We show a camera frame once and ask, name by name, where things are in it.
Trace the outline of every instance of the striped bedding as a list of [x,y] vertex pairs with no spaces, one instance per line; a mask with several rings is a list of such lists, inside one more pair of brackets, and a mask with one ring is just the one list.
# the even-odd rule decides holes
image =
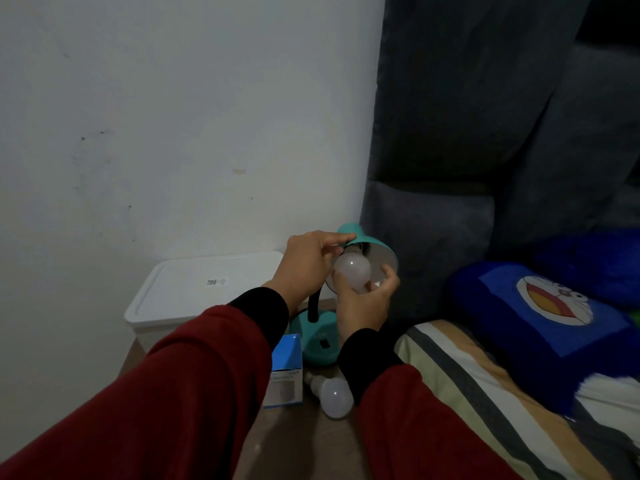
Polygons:
[[588,379],[571,418],[524,394],[464,328],[411,328],[396,353],[469,428],[526,480],[640,479],[640,383]]

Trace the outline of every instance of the blue box flap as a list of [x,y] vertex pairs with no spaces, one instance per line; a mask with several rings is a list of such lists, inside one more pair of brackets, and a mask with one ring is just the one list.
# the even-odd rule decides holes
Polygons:
[[271,354],[272,371],[302,369],[302,345],[300,335],[284,335]]

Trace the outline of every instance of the red mouth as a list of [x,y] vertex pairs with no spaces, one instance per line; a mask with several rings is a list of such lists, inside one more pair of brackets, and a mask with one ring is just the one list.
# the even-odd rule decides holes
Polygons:
[[559,297],[552,295],[548,291],[543,290],[538,286],[527,283],[527,292],[529,293],[529,296],[531,297],[533,302],[544,311],[563,317],[577,318],[571,311],[571,308],[569,308],[569,306],[567,306],[564,301],[562,301]]

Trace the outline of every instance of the person's right hand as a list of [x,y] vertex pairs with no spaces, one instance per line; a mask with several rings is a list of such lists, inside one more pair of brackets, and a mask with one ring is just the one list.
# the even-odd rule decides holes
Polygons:
[[341,344],[362,328],[380,330],[382,323],[387,319],[389,300],[400,286],[400,278],[386,264],[380,266],[380,269],[386,276],[385,280],[380,283],[380,287],[368,282],[365,286],[369,293],[363,295],[350,288],[343,274],[334,272],[333,283],[338,295],[336,314]]

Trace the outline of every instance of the white light bulb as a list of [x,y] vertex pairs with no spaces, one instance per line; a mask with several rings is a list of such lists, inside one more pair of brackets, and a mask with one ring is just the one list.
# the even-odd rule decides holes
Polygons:
[[371,263],[361,254],[344,253],[335,260],[333,268],[340,271],[356,291],[363,291],[364,285],[371,279]]
[[353,407],[353,396],[346,380],[341,377],[327,379],[308,372],[305,382],[320,399],[322,411],[329,418],[340,419],[349,414]]

